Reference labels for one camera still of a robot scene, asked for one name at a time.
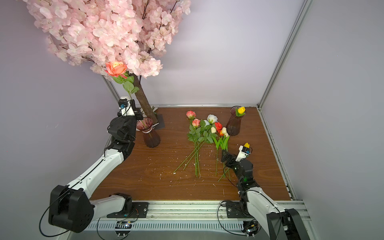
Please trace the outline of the white rose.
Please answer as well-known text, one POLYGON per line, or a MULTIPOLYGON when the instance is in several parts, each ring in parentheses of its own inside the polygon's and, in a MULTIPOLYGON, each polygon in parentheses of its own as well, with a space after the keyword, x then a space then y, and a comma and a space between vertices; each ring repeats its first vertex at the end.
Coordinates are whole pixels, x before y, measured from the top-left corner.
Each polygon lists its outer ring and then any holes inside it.
POLYGON ((206 123, 206 131, 209 134, 209 136, 207 137, 207 141, 205 143, 213 144, 214 141, 211 139, 211 127, 215 127, 215 122, 218 121, 218 118, 215 115, 208 115, 206 120, 201 120, 201 121, 205 121, 205 123, 206 123))

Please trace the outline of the pink orange rose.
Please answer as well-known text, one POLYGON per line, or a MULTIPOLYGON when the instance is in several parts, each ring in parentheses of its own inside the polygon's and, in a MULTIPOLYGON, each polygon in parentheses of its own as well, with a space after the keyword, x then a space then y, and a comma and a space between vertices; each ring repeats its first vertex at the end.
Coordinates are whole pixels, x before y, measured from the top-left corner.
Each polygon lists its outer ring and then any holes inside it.
POLYGON ((128 67, 123 62, 110 62, 106 63, 105 72, 112 77, 112 79, 123 86, 124 90, 128 93, 130 99, 133 94, 139 91, 139 87, 135 86, 135 77, 130 75, 128 67))

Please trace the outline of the white tulip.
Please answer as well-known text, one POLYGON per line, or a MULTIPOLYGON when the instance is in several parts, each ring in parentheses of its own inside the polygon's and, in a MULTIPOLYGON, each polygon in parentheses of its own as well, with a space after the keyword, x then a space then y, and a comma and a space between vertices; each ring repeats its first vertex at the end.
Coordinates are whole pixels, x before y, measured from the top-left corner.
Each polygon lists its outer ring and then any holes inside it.
POLYGON ((217 129, 215 127, 211 127, 211 139, 214 141, 215 147, 216 147, 216 170, 215 170, 215 176, 218 174, 218 161, 219 161, 219 141, 218 141, 218 135, 217 135, 217 129))

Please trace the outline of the red rose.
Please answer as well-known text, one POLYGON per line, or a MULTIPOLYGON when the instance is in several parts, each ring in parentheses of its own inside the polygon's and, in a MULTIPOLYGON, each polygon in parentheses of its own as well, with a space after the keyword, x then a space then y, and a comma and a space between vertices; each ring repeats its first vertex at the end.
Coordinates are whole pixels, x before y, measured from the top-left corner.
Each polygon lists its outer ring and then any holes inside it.
POLYGON ((223 129, 223 125, 219 122, 215 122, 215 127, 218 133, 220 133, 223 129))

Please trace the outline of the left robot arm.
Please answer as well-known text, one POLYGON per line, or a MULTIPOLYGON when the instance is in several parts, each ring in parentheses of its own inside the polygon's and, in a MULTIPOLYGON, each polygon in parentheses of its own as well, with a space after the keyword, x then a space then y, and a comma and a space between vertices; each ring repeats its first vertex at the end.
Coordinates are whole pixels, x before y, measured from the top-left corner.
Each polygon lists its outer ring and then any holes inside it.
POLYGON ((58 185, 51 191, 50 206, 46 211, 50 225, 80 233, 95 219, 110 214, 128 217, 133 212, 132 198, 127 194, 116 193, 91 200, 103 180, 131 155, 137 122, 143 120, 134 100, 121 98, 118 104, 118 116, 107 128, 111 143, 104 148, 101 157, 75 180, 65 186, 58 185))

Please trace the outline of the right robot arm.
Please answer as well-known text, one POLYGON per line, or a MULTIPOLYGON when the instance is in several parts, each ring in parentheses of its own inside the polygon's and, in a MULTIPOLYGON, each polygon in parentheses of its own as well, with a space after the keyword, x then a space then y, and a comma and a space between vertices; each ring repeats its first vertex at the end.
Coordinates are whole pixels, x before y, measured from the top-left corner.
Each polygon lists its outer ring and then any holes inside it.
POLYGON ((242 215, 256 220, 271 240, 309 240, 299 212, 278 205, 254 180, 253 164, 247 160, 249 153, 247 148, 239 150, 237 156, 223 150, 221 159, 238 178, 242 215))

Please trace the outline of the dark glass vase right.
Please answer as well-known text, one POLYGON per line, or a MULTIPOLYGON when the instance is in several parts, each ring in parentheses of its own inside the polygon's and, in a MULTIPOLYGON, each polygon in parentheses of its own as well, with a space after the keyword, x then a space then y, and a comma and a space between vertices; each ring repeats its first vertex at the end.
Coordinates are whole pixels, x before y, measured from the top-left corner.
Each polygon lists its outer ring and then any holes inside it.
POLYGON ((235 114, 236 108, 239 108, 239 107, 241 107, 241 106, 234 106, 230 110, 231 116, 230 116, 230 119, 229 119, 229 121, 228 121, 228 123, 226 125, 227 132, 228 132, 228 134, 230 136, 236 136, 236 135, 238 135, 240 133, 241 122, 242 122, 243 116, 242 117, 237 117, 236 114, 235 114))

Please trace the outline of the dark glass vase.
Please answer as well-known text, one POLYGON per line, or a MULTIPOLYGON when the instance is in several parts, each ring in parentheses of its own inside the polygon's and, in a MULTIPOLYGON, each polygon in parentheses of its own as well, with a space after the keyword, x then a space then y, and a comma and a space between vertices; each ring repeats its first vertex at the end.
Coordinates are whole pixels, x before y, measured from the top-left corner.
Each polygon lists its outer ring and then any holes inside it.
POLYGON ((153 120, 145 117, 142 120, 138 120, 137 129, 144 134, 144 142, 149 148, 157 147, 161 138, 155 130, 153 120))
POLYGON ((227 132, 228 132, 228 134, 230 136, 236 136, 236 135, 238 135, 240 133, 241 122, 242 122, 243 116, 242 117, 237 117, 236 114, 235 114, 236 108, 239 108, 239 107, 241 107, 241 106, 234 106, 230 110, 231 116, 230 116, 230 119, 229 119, 229 121, 228 121, 228 123, 226 125, 227 132))

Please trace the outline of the dark glass vase left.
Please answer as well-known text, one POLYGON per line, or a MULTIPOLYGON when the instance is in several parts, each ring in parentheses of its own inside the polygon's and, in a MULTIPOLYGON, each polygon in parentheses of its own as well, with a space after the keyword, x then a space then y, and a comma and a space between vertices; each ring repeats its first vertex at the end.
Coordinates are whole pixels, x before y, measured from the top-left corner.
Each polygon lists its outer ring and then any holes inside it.
POLYGON ((155 130, 153 120, 145 117, 142 120, 138 120, 137 129, 144 134, 144 142, 149 148, 157 147, 161 138, 155 130))

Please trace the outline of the pink rose middle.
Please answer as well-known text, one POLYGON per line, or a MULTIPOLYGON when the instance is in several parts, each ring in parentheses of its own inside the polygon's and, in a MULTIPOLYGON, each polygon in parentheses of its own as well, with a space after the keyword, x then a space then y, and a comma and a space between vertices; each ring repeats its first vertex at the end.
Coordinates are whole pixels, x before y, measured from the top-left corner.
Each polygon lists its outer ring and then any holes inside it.
POLYGON ((190 130, 187 134, 187 137, 188 140, 194 144, 194 149, 181 163, 180 167, 185 170, 186 167, 191 163, 191 161, 194 161, 195 176, 200 177, 200 148, 207 141, 207 137, 209 136, 209 134, 206 131, 205 121, 201 121, 199 119, 191 120, 189 129, 190 130))

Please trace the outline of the right controller board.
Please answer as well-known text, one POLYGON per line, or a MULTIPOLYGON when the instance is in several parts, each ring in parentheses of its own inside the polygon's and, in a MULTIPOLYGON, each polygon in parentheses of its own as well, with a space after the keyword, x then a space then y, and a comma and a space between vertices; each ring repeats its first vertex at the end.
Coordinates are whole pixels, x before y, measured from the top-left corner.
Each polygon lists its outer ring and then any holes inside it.
POLYGON ((255 237, 255 235, 261 230, 261 225, 256 220, 243 221, 242 233, 244 233, 247 238, 255 237))

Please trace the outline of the left controller board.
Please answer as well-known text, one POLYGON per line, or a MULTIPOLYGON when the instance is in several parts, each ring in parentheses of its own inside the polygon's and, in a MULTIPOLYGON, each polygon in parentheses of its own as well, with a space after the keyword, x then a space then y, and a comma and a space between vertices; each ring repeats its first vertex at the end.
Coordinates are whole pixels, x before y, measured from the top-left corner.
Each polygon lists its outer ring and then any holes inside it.
POLYGON ((133 223, 129 221, 118 221, 115 225, 115 233, 118 240, 124 240, 131 232, 133 223))

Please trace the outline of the tree base plate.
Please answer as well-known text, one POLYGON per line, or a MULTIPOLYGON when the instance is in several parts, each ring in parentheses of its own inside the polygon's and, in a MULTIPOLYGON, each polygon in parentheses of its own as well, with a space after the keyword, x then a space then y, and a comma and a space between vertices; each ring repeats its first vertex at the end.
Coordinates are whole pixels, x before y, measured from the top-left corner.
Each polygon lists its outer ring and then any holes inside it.
POLYGON ((158 122, 153 124, 153 129, 155 129, 155 130, 164 129, 166 126, 165 126, 165 121, 164 121, 163 115, 157 114, 156 117, 157 117, 158 122))

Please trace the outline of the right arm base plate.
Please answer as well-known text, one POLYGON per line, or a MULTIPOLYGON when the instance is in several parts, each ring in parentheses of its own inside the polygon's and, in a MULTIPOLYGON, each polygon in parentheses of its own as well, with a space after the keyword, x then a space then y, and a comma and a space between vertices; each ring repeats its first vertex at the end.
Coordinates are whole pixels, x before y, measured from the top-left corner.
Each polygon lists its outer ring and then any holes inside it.
POLYGON ((246 211, 240 202, 225 201, 227 218, 229 219, 249 219, 252 216, 246 211))

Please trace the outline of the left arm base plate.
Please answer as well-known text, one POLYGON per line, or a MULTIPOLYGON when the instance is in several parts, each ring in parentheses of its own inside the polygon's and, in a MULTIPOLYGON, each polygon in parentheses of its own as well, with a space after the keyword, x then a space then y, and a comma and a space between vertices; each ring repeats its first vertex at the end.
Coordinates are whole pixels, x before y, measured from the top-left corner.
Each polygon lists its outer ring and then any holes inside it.
POLYGON ((149 203, 148 202, 132 202, 132 206, 128 210, 121 210, 117 213, 107 215, 107 218, 115 219, 145 219, 147 217, 149 203))

